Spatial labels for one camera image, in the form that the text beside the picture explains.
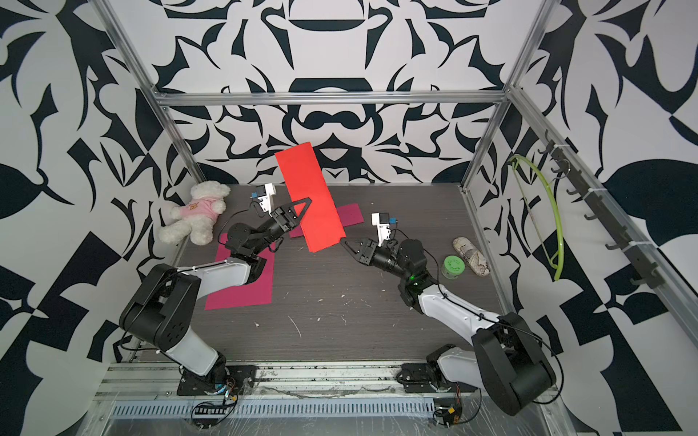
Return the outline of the red square paper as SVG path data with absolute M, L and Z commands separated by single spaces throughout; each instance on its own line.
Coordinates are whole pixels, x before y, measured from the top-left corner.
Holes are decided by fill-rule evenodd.
M 312 145 L 296 145 L 274 157 L 291 199 L 311 200 L 301 220 L 308 250 L 315 254 L 337 245 L 345 230 Z

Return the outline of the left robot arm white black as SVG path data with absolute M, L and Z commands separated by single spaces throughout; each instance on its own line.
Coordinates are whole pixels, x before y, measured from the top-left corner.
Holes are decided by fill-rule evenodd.
M 226 360 L 191 327 L 196 303 L 226 288 L 256 282 L 266 264 L 261 253 L 299 227 L 311 205 L 310 198 L 303 198 L 276 207 L 258 227 L 230 226 L 225 241 L 230 256 L 223 261 L 185 268 L 156 265 L 125 306 L 119 327 L 152 344 L 186 376 L 205 383 L 209 392 L 221 391 L 228 379 Z

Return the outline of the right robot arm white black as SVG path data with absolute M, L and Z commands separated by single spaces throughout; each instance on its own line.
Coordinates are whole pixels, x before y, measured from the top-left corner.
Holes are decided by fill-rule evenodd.
M 485 391 L 499 409 L 518 414 L 557 383 L 547 344 L 515 314 L 488 312 L 447 290 L 427 268 L 423 244 L 405 239 L 396 247 L 369 238 L 343 238 L 341 245 L 361 265 L 397 277 L 403 302 L 458 334 L 474 351 L 470 357 L 447 345 L 428 358 L 436 377 Z

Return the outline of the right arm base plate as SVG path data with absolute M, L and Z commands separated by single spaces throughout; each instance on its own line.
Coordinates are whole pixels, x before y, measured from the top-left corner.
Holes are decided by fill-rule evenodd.
M 396 374 L 396 381 L 407 393 L 456 393 L 475 392 L 476 387 L 465 383 L 452 383 L 445 379 L 441 371 L 432 363 L 403 363 Z

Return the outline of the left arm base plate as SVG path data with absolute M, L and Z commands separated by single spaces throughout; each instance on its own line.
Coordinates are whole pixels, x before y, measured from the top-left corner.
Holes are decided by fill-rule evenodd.
M 200 376 L 181 368 L 180 382 L 176 394 L 181 397 L 223 395 L 226 392 L 239 394 L 256 384 L 255 365 L 217 365 L 208 375 Z

